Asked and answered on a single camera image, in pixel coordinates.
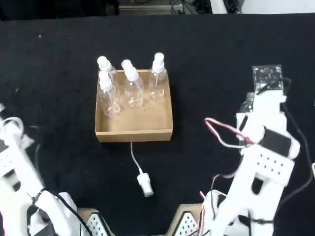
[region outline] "white spray nozzle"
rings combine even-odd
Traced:
[[[132,65],[132,63],[131,63],[130,60],[123,60],[123,62],[122,62],[122,68],[123,68],[124,70],[128,70],[128,69],[133,68],[133,65]]]
[[[103,91],[109,91],[113,87],[112,80],[109,78],[109,74],[107,71],[100,71],[98,73],[99,77],[99,85]]]
[[[134,67],[125,70],[125,75],[129,81],[135,81],[136,79],[139,78],[138,71]]]
[[[100,70],[102,70],[102,71],[110,71],[112,69],[112,64],[104,56],[100,56],[97,59],[97,64],[98,64],[98,67],[100,68]]]
[[[164,70],[164,54],[156,53],[154,55],[154,61],[152,63],[152,70],[155,73],[161,73]]]
[[[153,195],[153,190],[151,187],[150,177],[147,173],[141,173],[137,177],[138,183],[142,188],[143,194],[145,197]]]

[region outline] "black wire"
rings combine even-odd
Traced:
[[[92,235],[91,230],[89,229],[89,227],[87,226],[87,224],[84,222],[84,220],[81,218],[81,216],[65,201],[65,199],[60,196],[60,194],[58,193],[53,193],[51,191],[50,192],[52,195],[54,195],[55,197],[57,197],[64,205],[66,208],[68,208],[77,218],[78,220],[81,222],[81,224],[84,226],[84,228],[86,229],[86,231],[89,233],[90,236]]]
[[[146,0],[146,1],[137,1],[137,0],[133,0],[136,4],[139,4],[139,5],[141,5],[141,4],[146,4],[146,3],[149,3],[149,2],[151,2],[152,0]]]
[[[202,236],[205,236],[208,232],[210,232],[210,230],[207,230]]]
[[[252,236],[252,217],[250,212],[248,212],[248,219],[250,220],[250,225],[248,225],[249,236]]]
[[[289,112],[289,110],[286,107],[286,104],[283,103],[282,104],[283,110],[285,112],[285,114],[289,117],[290,121],[292,122],[294,128],[296,129],[296,131],[298,132],[298,134],[302,137],[303,139],[303,143],[304,143],[304,149],[305,149],[305,155],[306,155],[306,160],[307,163],[309,165],[310,168],[310,176],[309,179],[300,187],[298,187],[297,189],[293,190],[289,195],[287,195],[286,197],[284,197],[282,199],[282,201],[279,203],[278,209],[275,213],[275,215],[278,213],[279,208],[286,203],[289,199],[291,199],[293,196],[295,196],[296,194],[300,193],[301,191],[303,191],[304,189],[306,189],[312,182],[314,176],[313,176],[313,171],[312,171],[312,160],[311,160],[311,154],[310,154],[310,149],[309,149],[309,145],[307,142],[307,138],[305,136],[305,134],[302,132],[302,130],[300,129],[300,127],[298,126],[298,124],[296,123],[295,119],[293,118],[293,116],[291,115],[291,113]]]
[[[287,95],[289,89],[290,89],[290,86],[291,86],[291,79],[289,78],[281,78],[281,79],[278,79],[278,80],[274,80],[274,81],[271,81],[269,83],[267,83],[264,87],[262,87],[257,95],[265,92],[269,87],[270,85],[274,84],[274,83],[278,83],[279,81],[283,81],[283,82],[287,82],[287,87],[286,89],[283,91],[283,94],[284,95]],[[307,142],[307,138],[305,136],[305,134],[302,132],[302,130],[300,129],[300,127],[298,126],[298,124],[296,123],[295,119],[293,118],[293,116],[291,115],[291,113],[289,112],[289,110],[287,109],[286,107],[286,104],[283,103],[282,104],[282,108],[285,112],[285,114],[289,117],[290,121],[292,122],[294,128],[296,129],[296,131],[298,132],[298,134],[302,137],[303,139],[303,143],[304,143],[304,149],[305,149],[305,156],[306,156],[306,160],[307,160],[307,163],[308,163],[308,166],[309,166],[309,170],[310,170],[310,176],[308,178],[308,180],[303,184],[301,185],[300,187],[298,187],[297,189],[293,190],[290,194],[288,194],[287,196],[285,196],[279,203],[278,207],[277,207],[277,210],[275,212],[275,216],[274,216],[274,219],[276,218],[277,214],[279,213],[279,210],[280,208],[288,201],[290,200],[291,198],[293,198],[296,194],[300,193],[301,191],[303,191],[304,189],[306,189],[311,183],[312,183],[312,180],[313,180],[313,171],[312,171],[312,160],[311,160],[311,154],[310,154],[310,149],[309,149],[309,145],[308,145],[308,142]],[[271,224],[271,223],[274,223],[274,219],[273,220],[264,220],[264,219],[251,219],[251,221],[253,222],[256,222],[258,224]]]
[[[191,12],[191,14],[193,14],[193,11],[187,6],[187,1],[183,0],[183,9],[184,9],[184,6],[188,9],[188,11]]]
[[[174,10],[174,6],[175,6],[175,4],[178,2],[179,0],[176,0],[175,2],[174,2],[174,4],[172,4],[172,0],[169,0],[169,4],[171,5],[171,13],[172,14],[176,14],[176,12],[175,12],[175,10]]]
[[[286,77],[268,82],[264,87],[262,87],[261,89],[258,90],[257,95],[260,95],[263,92],[267,91],[270,88],[271,85],[276,84],[279,81],[287,83],[286,88],[283,90],[283,94],[287,95],[288,91],[291,88],[292,81],[291,81],[291,79],[286,78]]]

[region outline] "cardboard box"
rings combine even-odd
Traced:
[[[138,70],[145,86],[144,104],[139,109],[127,105],[124,93],[125,74],[118,70],[121,112],[108,117],[96,97],[95,134],[101,143],[105,142],[145,142],[167,141],[173,133],[173,115],[169,82],[165,97],[151,100],[147,92],[148,70]]]

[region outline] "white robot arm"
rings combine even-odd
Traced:
[[[253,67],[253,76],[253,112],[237,114],[237,129],[252,143],[241,149],[242,161],[222,203],[218,206],[217,191],[207,194],[203,233],[211,236],[272,236],[273,219],[300,150],[280,111],[286,99],[281,66]],[[273,80],[277,82],[265,87]],[[239,222],[239,215],[250,215],[250,227]]]
[[[25,150],[33,143],[34,140],[24,133],[22,121],[0,104],[0,211],[5,235],[84,235],[86,230],[78,218],[56,196],[46,191],[40,181]],[[76,210],[67,193],[60,196]],[[37,212],[28,227],[27,211],[31,205],[46,212],[50,222],[43,222]]]

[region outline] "black table surface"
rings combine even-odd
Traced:
[[[282,65],[292,79],[288,108],[315,152],[314,25],[314,14],[1,22],[0,102],[42,127],[39,166],[48,188],[99,209],[117,235],[164,234],[179,204],[200,203],[198,192],[209,191],[214,174],[235,169],[238,152],[221,146],[203,119],[235,124],[253,90],[252,65]],[[95,137],[96,59],[106,55],[118,69],[124,59],[149,68],[158,51],[169,72],[174,132],[169,142],[134,144],[155,191],[144,198],[129,144]],[[288,130],[301,140],[290,122]],[[302,150],[284,195],[308,176]],[[227,192],[229,185],[218,179],[215,188]],[[281,209],[275,235],[314,232],[314,193],[312,183]]]

